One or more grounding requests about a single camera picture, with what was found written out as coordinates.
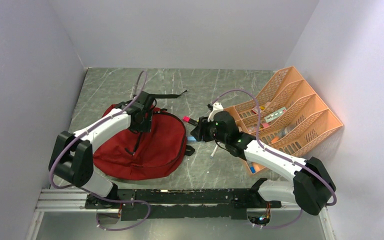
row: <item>red backpack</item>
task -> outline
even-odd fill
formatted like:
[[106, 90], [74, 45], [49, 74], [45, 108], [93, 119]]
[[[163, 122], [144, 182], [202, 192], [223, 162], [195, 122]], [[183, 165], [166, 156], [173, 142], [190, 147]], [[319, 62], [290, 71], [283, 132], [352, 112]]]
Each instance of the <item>red backpack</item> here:
[[[115, 106], [111, 105], [103, 115]], [[195, 152], [187, 141], [183, 122], [166, 109], [155, 107], [150, 132], [125, 129], [117, 133], [95, 151], [93, 163], [118, 179], [162, 178], [176, 170], [185, 155]]]

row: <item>gray marble tabletop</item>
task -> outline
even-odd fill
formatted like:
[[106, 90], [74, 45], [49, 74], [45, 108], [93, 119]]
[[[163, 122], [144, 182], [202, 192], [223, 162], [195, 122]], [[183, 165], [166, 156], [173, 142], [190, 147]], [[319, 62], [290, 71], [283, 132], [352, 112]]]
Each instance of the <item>gray marble tabletop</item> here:
[[[111, 105], [130, 99], [133, 84], [141, 69], [89, 68], [74, 109], [70, 132], [89, 126]], [[271, 70], [225, 69], [147, 69], [148, 82], [144, 90], [152, 94], [187, 93], [177, 99], [160, 99], [157, 107], [166, 108], [182, 118], [208, 116], [207, 104], [231, 89], [246, 89], [256, 95], [274, 74]], [[230, 93], [220, 102], [226, 108], [250, 100], [241, 92]], [[187, 135], [193, 126], [185, 124]], [[192, 156], [185, 156], [181, 165], [169, 176], [141, 181], [114, 179], [119, 188], [209, 189], [249, 188], [259, 178], [280, 180], [280, 176], [265, 169], [250, 176], [242, 160], [219, 149], [214, 158], [214, 142], [192, 142]]]

